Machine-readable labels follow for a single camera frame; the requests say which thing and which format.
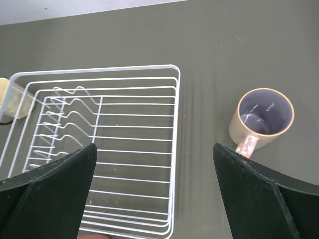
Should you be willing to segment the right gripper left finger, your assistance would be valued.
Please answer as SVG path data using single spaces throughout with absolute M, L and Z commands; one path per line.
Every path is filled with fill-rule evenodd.
M 91 143 L 0 182 L 2 239 L 75 239 L 97 162 Z

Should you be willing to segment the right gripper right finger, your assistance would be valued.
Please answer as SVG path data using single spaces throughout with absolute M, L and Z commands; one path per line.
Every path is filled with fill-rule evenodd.
M 319 187 L 252 161 L 222 144 L 213 160 L 235 239 L 317 239 Z

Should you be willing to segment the cream mug black handle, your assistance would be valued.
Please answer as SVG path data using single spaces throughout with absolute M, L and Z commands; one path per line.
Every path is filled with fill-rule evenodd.
M 34 101 L 34 105 L 33 105 L 33 107 L 31 107 L 34 95 L 31 92 L 26 91 L 25 88 L 23 88 L 19 84 L 14 83 L 9 101 L 8 101 L 6 107 L 4 108 L 4 114 L 11 117 L 12 120 L 9 122 L 5 122 L 5 123 L 1 122 L 0 123 L 1 125 L 9 125 L 9 124 L 13 123 L 13 119 L 17 113 L 17 110 L 18 110 L 18 107 L 19 107 L 20 101 L 22 100 L 23 95 L 25 95 L 25 97 L 23 99 L 22 106 L 21 106 L 20 111 L 18 113 L 17 120 L 20 120 L 20 119 L 26 117 L 29 114 L 29 111 L 32 112 L 34 110 L 34 108 L 36 106 L 36 101 Z

